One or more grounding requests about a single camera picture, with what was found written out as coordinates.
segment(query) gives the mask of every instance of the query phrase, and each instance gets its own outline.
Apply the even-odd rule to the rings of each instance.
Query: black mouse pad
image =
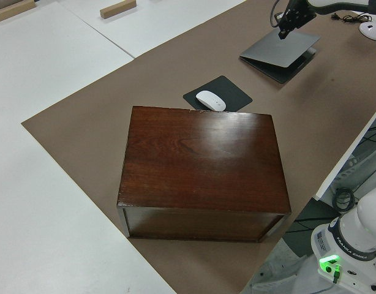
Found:
[[[204,90],[217,94],[225,102],[226,109],[224,111],[235,112],[252,102],[252,99],[247,94],[223,75],[183,95],[183,98],[191,104],[194,109],[209,110],[209,108],[196,99],[196,94]]]

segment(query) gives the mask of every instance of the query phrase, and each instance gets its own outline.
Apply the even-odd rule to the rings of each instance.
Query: computer mouse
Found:
[[[224,111],[226,109],[225,102],[213,92],[207,90],[201,91],[196,94],[196,98],[199,100],[199,102],[201,102],[211,110]]]

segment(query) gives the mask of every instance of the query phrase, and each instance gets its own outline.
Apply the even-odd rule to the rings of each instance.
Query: green light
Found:
[[[323,264],[323,263],[326,263],[326,262],[330,262],[331,260],[337,260],[337,259],[339,259],[338,255],[331,255],[331,256],[328,256],[328,257],[321,258],[318,262]]]

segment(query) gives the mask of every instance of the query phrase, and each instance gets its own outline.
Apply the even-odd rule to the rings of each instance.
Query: wooden box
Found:
[[[133,107],[117,206],[131,237],[260,241],[291,213],[272,117]]]

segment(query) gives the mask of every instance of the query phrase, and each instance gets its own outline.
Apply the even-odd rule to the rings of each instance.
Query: gray laptop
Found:
[[[320,37],[293,31],[286,39],[274,29],[241,53],[240,58],[279,83],[294,77],[310,60],[316,50],[312,45]]]

